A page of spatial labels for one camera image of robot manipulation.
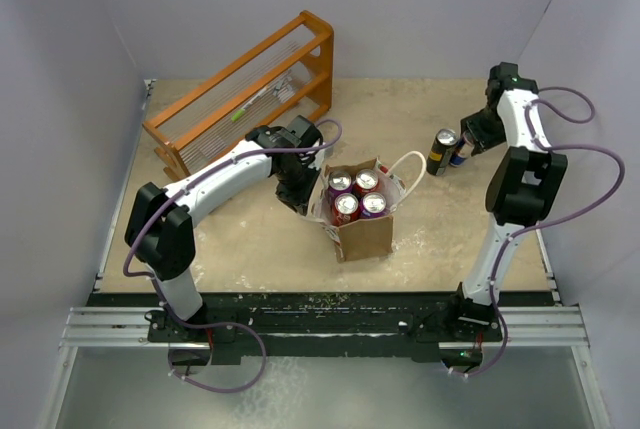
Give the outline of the silver blue red can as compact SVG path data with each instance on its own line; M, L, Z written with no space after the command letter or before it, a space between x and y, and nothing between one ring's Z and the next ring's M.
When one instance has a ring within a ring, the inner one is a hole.
M467 159L472 156L475 148L475 139L469 130L466 130L460 137L450 159L451 167L461 166Z

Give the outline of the dark black soda can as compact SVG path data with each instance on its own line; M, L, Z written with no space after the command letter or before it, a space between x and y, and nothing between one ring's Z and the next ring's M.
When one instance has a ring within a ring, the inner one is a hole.
M458 143L458 135L453 129L440 129L433 140L427 157L426 171L433 176L442 175Z

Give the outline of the red coke can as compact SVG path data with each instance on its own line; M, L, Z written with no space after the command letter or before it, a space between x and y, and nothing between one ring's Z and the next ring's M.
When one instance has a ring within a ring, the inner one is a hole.
M351 193L338 195L332 205L333 224L341 226L349 224L359 217L359 200Z
M365 195L376 192L379 186L379 176L374 169L362 169L354 179L353 193L362 198Z

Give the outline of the watermelon print canvas bag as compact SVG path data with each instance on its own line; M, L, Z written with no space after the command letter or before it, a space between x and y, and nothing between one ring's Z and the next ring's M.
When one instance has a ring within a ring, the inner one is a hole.
M404 200L417 188L426 174L427 161L419 151L410 151L387 167L379 159L356 165L327 166L320 171L306 219L320 225L334 244L339 262L353 262L392 253L393 215ZM335 170L348 172L353 180L362 169L374 169L379 176L376 192L387 201L387 214L375 219L361 219L335 226L332 205L327 199L327 178Z

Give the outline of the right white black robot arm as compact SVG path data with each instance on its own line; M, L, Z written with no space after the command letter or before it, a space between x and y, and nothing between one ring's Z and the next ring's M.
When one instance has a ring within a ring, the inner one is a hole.
M486 105L460 122L462 154L473 157L502 143L506 152L486 191L487 232L470 274L445 315L446 332L467 340L497 321L497 303L514 253L527 229L547 218L568 168L566 156L542 149L548 140L533 102L539 89L515 63L492 67Z

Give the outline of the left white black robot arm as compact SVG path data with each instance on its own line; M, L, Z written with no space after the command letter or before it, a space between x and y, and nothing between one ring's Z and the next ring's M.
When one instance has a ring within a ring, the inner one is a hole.
M184 179L165 187L147 183L137 191L125 230L129 253L123 274L151 279L174 313L171 330L182 340L198 339L206 327L205 304L190 269L195 228L270 177L278 180L276 198L305 216L325 149L318 127L297 116L286 127L252 129L229 153Z

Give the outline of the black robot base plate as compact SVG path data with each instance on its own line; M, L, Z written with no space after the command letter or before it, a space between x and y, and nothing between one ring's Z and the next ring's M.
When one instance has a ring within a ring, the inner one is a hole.
M206 293L189 326L150 310L148 338L215 365L245 357L408 358L434 362L444 343L498 342L493 309L467 312L449 292Z

